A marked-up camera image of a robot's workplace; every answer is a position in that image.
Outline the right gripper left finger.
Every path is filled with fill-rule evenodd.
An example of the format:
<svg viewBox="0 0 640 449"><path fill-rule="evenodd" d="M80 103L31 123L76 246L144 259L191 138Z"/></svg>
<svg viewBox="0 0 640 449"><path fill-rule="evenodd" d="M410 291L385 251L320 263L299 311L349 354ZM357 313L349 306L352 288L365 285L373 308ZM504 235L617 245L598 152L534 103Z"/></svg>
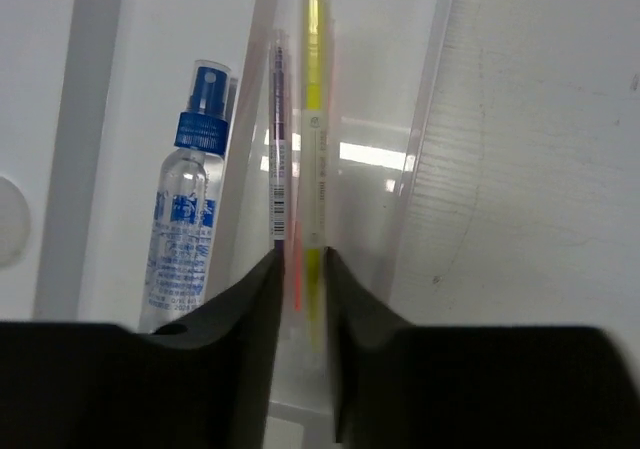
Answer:
<svg viewBox="0 0 640 449"><path fill-rule="evenodd" d="M113 324L1 326L5 448L259 448L283 259L151 334Z"/></svg>

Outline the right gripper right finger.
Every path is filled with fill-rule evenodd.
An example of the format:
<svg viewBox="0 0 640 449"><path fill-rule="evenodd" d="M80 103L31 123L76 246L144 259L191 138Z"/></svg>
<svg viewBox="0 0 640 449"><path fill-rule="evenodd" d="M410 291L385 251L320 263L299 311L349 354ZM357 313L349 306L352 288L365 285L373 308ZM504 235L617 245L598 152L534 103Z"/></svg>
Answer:
<svg viewBox="0 0 640 449"><path fill-rule="evenodd" d="M419 326L325 253L334 434L346 448L635 448L639 391L589 326Z"/></svg>

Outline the blue cap spray bottle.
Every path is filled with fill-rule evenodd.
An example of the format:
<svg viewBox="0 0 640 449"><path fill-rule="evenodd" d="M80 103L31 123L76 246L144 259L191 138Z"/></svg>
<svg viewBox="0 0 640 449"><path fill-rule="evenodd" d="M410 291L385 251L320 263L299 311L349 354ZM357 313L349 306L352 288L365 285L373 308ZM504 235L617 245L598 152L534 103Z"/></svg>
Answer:
<svg viewBox="0 0 640 449"><path fill-rule="evenodd" d="M195 62L175 150L163 161L138 330L152 333L204 302L229 137L231 70Z"/></svg>

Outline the clear tape roll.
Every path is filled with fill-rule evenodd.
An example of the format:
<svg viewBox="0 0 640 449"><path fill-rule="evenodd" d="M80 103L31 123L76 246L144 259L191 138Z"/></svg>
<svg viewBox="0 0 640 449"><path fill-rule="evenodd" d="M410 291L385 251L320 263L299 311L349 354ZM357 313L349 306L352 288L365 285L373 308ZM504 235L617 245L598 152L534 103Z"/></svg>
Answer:
<svg viewBox="0 0 640 449"><path fill-rule="evenodd" d="M25 251L31 231L28 203L20 189L1 177L1 267L14 264Z"/></svg>

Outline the grey purple pen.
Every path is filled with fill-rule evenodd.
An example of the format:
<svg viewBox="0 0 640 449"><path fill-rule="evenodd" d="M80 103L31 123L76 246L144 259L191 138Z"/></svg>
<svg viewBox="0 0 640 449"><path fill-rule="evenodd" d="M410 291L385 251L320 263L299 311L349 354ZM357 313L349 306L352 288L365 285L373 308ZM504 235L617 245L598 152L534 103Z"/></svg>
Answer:
<svg viewBox="0 0 640 449"><path fill-rule="evenodd" d="M277 29L269 47L269 229L275 250L283 252L289 209L287 35Z"/></svg>

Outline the yellow pen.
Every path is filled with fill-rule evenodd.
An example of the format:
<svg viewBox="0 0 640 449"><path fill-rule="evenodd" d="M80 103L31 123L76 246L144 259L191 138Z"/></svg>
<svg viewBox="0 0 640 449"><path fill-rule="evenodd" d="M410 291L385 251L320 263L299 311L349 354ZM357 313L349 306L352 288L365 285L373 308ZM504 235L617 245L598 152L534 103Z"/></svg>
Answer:
<svg viewBox="0 0 640 449"><path fill-rule="evenodd" d="M323 347L328 0L303 0L299 193L304 288L311 347Z"/></svg>

